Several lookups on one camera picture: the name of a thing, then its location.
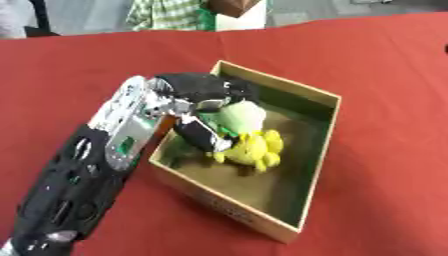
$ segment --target robotic hand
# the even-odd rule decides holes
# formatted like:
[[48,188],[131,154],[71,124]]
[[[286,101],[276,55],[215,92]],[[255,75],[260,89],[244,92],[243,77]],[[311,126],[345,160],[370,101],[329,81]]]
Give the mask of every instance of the robotic hand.
[[233,141],[218,136],[196,113],[216,111],[252,94],[248,86],[210,74],[129,78],[43,168],[17,209],[0,256],[69,255],[113,205],[163,116],[178,118],[174,129],[190,144],[206,152],[223,151]]

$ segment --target person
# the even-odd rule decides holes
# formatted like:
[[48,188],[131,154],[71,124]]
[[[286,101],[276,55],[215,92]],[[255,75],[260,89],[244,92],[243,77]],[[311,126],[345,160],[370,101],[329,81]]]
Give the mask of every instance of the person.
[[13,1],[0,0],[0,39],[26,37],[24,26],[13,8]]

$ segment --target open box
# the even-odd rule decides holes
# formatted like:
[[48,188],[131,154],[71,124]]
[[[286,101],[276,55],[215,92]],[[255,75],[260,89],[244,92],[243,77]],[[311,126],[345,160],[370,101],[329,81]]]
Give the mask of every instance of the open box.
[[255,176],[237,165],[214,163],[170,131],[150,158],[166,184],[282,242],[303,228],[341,97],[287,79],[219,61],[212,72],[258,85],[285,148],[279,166]]

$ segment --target yellow stuffed animal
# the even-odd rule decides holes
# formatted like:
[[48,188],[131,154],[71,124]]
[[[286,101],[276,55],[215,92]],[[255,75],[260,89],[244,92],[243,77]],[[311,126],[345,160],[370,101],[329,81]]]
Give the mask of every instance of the yellow stuffed animal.
[[280,152],[283,150],[283,140],[275,130],[254,132],[240,135],[239,142],[231,149],[210,154],[218,163],[225,159],[244,164],[253,165],[259,172],[280,164]]

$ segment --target red table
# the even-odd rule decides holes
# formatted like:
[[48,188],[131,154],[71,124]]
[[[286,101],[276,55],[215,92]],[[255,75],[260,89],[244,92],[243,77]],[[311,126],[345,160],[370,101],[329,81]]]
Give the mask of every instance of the red table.
[[304,232],[282,245],[162,186],[142,163],[75,255],[447,255],[448,14],[265,31],[0,42],[0,239],[40,168],[135,74],[219,59],[343,96]]

